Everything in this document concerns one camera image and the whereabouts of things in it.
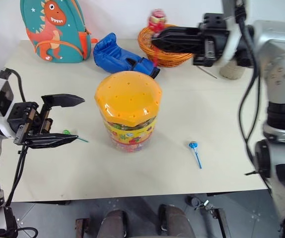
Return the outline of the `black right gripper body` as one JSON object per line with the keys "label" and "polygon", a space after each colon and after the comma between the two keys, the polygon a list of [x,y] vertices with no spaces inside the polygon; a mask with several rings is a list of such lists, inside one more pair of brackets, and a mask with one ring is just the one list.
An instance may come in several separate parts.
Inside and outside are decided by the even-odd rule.
{"label": "black right gripper body", "polygon": [[222,13],[205,13],[198,25],[193,65],[211,67],[223,54],[229,36]]}

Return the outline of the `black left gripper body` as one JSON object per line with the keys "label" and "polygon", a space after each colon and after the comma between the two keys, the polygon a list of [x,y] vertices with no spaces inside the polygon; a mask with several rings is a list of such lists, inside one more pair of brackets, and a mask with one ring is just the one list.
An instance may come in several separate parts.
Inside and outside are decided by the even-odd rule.
{"label": "black left gripper body", "polygon": [[44,103],[41,111],[35,102],[15,103],[7,122],[15,133],[13,143],[19,146],[49,146],[53,120],[48,118],[52,106]]}

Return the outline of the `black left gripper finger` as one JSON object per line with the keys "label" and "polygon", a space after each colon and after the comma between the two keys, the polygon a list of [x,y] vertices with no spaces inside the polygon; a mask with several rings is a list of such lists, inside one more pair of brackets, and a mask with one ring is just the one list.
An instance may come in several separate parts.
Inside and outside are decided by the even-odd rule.
{"label": "black left gripper finger", "polygon": [[24,144],[32,149],[56,148],[78,139],[78,135],[47,133],[27,136]]}
{"label": "black left gripper finger", "polygon": [[54,94],[41,97],[44,105],[42,109],[49,110],[52,107],[74,107],[85,102],[85,99],[72,94]]}

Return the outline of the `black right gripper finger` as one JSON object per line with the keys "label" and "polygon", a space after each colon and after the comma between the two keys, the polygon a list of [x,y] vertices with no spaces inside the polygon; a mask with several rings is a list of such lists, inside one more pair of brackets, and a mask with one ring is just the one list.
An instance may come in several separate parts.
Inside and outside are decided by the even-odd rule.
{"label": "black right gripper finger", "polygon": [[160,40],[201,40],[203,34],[197,27],[170,26],[162,30],[156,38]]}
{"label": "black right gripper finger", "polygon": [[151,43],[158,49],[167,53],[197,53],[204,49],[202,42],[168,40],[164,38],[152,38]]}

